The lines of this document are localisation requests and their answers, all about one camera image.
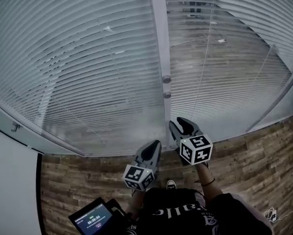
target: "shoe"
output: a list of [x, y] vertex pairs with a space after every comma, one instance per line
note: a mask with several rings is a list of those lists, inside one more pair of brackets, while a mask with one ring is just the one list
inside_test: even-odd
[[177, 189], [176, 183], [173, 180], [168, 180], [167, 182], [167, 190]]

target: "white wall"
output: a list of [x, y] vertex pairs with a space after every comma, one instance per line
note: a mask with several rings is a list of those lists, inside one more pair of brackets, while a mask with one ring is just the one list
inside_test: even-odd
[[0, 132], [0, 235], [40, 235], [37, 153]]

